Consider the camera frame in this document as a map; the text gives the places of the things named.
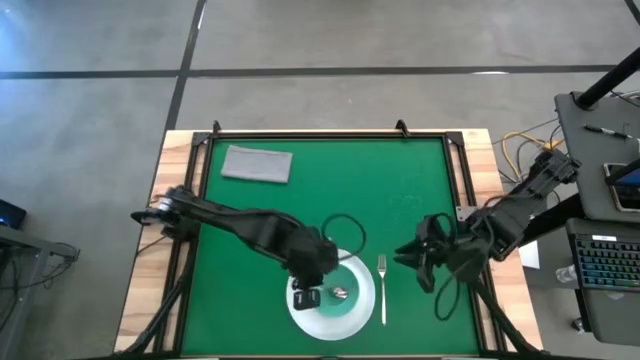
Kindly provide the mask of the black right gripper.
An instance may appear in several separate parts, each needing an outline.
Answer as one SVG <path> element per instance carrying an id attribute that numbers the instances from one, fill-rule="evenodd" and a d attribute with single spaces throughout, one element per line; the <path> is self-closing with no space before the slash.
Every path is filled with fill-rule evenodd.
<path id="1" fill-rule="evenodd" d="M 488 258 L 488 239 L 469 230 L 457 237 L 457 223 L 444 213 L 428 215 L 419 224 L 416 238 L 395 250 L 394 261 L 416 269 L 416 279 L 425 293 L 435 287 L 433 269 L 445 265 L 463 283 L 474 282 Z"/>

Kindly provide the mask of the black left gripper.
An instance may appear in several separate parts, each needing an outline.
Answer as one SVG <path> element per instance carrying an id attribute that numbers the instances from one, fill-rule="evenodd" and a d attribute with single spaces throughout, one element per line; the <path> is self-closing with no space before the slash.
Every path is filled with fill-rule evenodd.
<path id="1" fill-rule="evenodd" d="M 302 311 L 319 307 L 320 290 L 313 287 L 322 285 L 324 276 L 337 268 L 336 245 L 316 227 L 301 227 L 285 238 L 284 255 L 284 267 L 294 278 L 293 288 L 297 290 L 293 294 L 293 308 Z"/>

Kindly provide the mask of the teal green cup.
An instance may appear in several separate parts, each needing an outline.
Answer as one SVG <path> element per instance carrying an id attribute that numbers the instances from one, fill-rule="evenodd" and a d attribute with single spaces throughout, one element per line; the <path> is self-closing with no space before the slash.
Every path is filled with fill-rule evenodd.
<path id="1" fill-rule="evenodd" d="M 349 292 L 349 296 L 345 300 L 332 298 L 328 289 L 335 286 L 345 288 Z M 349 268 L 342 265 L 324 278 L 324 283 L 319 290 L 321 303 L 317 311 L 326 317 L 346 315 L 355 307 L 359 297 L 359 284 L 356 276 Z"/>

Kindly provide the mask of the white round plate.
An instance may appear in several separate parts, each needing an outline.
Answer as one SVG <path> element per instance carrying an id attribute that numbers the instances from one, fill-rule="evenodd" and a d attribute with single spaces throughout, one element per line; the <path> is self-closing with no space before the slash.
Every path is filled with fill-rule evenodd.
<path id="1" fill-rule="evenodd" d="M 339 266 L 349 268 L 359 284 L 359 297 L 355 307 L 341 317 L 326 317 L 317 308 L 297 311 L 293 308 L 294 278 L 289 277 L 286 285 L 286 303 L 291 318 L 307 335 L 323 341 L 339 341 L 349 338 L 364 328 L 369 321 L 376 303 L 376 288 L 371 272 L 357 256 L 340 260 Z"/>

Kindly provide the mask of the silver metal fork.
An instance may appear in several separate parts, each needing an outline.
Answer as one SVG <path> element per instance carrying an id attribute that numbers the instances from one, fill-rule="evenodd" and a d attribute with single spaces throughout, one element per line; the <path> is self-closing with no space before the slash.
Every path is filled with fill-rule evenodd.
<path id="1" fill-rule="evenodd" d="M 381 298 L 381 323 L 387 325 L 387 302 L 386 302 L 386 283 L 385 276 L 387 272 L 387 258 L 384 254 L 378 256 L 377 272 L 380 276 L 380 298 Z"/>

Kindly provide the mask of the green table mat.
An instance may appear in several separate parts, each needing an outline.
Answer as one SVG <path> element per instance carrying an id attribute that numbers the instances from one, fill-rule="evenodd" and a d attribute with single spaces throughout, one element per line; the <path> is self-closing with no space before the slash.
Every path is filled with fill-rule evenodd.
<path id="1" fill-rule="evenodd" d="M 357 251 L 368 269 L 378 256 L 415 235 L 428 214 L 454 209 L 440 141 L 263 141 L 258 148 L 293 154 L 286 184 L 221 175 L 229 145 L 218 143 L 207 182 L 208 200 L 237 209 L 276 209 L 312 226 L 325 226 L 342 249 Z M 186 356 L 431 355 L 477 352 L 465 287 L 438 268 L 441 296 L 427 294 L 415 273 L 389 263 L 385 276 L 387 325 L 381 323 L 380 277 L 370 320 L 355 335 L 322 341 L 293 321 L 285 299 L 287 274 L 233 235 L 201 231 L 184 330 Z"/>

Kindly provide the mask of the white paper sheet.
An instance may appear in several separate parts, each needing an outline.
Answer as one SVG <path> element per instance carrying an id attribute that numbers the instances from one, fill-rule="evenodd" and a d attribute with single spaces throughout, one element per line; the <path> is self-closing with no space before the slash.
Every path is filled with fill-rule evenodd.
<path id="1" fill-rule="evenodd" d="M 532 241 L 518 249 L 521 264 L 525 268 L 540 269 L 538 242 Z"/>

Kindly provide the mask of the grey folded cloth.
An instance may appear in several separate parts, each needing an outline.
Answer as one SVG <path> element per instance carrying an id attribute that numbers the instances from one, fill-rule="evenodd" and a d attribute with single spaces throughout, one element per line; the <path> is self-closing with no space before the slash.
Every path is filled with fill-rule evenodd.
<path id="1" fill-rule="evenodd" d="M 231 145 L 224 158 L 221 175 L 249 181 L 286 184 L 293 154 Z"/>

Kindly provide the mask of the grey cart top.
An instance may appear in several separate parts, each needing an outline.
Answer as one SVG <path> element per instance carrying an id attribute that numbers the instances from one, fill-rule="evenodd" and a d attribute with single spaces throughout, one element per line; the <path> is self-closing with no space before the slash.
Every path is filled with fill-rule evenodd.
<path id="1" fill-rule="evenodd" d="M 621 212 L 605 184 L 605 163 L 630 163 L 640 158 L 640 108 L 620 99 L 603 98 L 582 110 L 571 94 L 554 98 L 556 112 L 571 158 L 579 161 L 577 188 L 585 216 L 591 220 L 640 223 L 640 213 Z M 584 124 L 634 137 L 621 139 L 583 128 Z"/>

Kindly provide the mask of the laptop with backlit keyboard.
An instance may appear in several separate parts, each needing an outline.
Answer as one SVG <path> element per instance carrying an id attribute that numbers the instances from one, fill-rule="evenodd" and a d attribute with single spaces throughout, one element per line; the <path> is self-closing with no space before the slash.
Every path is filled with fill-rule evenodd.
<path id="1" fill-rule="evenodd" d="M 640 347 L 640 225 L 570 219 L 565 229 L 585 330 Z"/>

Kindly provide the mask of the tablet with blue screen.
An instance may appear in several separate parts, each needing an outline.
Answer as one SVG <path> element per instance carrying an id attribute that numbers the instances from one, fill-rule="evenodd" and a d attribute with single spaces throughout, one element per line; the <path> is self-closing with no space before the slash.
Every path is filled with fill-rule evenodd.
<path id="1" fill-rule="evenodd" d="M 640 158 L 624 163 L 605 163 L 605 184 L 616 208 L 640 213 Z"/>

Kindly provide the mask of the black pen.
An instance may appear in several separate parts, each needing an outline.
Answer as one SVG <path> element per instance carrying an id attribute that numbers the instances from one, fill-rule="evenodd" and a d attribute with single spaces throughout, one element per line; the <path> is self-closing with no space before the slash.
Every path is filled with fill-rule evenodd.
<path id="1" fill-rule="evenodd" d="M 583 128 L 587 131 L 590 132 L 594 132 L 594 133 L 602 133 L 602 134 L 606 134 L 606 135 L 610 135 L 616 138 L 621 138 L 621 139 L 634 139 L 633 136 L 623 133 L 623 132 L 618 132 L 612 129 L 607 129 L 607 128 L 603 128 L 603 127 L 597 127 L 597 126 L 593 126 L 593 125 L 589 125 L 589 124 L 584 124 Z"/>

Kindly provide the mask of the black round pole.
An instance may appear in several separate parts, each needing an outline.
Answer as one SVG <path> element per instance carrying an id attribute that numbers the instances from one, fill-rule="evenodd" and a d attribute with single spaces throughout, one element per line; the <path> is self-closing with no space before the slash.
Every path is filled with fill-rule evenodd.
<path id="1" fill-rule="evenodd" d="M 590 110 L 607 93 L 631 77 L 638 69 L 640 69 L 640 47 L 607 72 L 584 93 L 575 97 L 574 103 L 582 110 Z"/>

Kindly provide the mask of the dark device with blue screen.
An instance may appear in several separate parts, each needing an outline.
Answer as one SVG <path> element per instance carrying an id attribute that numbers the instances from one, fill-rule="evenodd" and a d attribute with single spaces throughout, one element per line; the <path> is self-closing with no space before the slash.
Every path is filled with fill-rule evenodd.
<path id="1" fill-rule="evenodd" d="M 20 229 L 27 212 L 19 206 L 0 199 L 0 226 Z"/>

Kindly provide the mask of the black aluminium table frame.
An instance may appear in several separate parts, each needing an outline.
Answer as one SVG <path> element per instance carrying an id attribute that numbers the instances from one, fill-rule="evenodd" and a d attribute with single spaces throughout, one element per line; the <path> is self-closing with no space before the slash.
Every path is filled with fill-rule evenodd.
<path id="1" fill-rule="evenodd" d="M 458 196 L 465 206 L 503 192 L 501 175 L 486 129 L 411 129 L 413 136 L 445 135 L 448 137 L 451 160 L 458 187 Z M 158 164 L 154 174 L 151 200 L 168 188 L 191 182 L 195 190 L 204 187 L 204 161 L 208 130 L 171 130 L 165 133 Z M 251 135 L 292 135 L 296 139 L 320 140 L 355 138 L 359 135 L 390 135 L 401 137 L 399 129 L 340 129 L 340 130 L 222 130 L 222 137 L 238 135 L 244 139 Z M 173 276 L 183 272 L 188 244 L 173 246 L 169 242 L 156 245 L 160 237 L 158 227 L 142 230 L 139 246 L 147 253 L 138 256 L 133 265 L 124 310 L 122 313 L 114 352 L 119 354 L 132 345 L 148 325 L 161 305 L 164 287 L 174 283 Z M 512 253 L 502 262 L 489 263 L 487 282 L 494 286 L 500 307 L 527 341 L 537 348 L 542 340 L 534 314 L 524 269 L 519 253 Z"/>

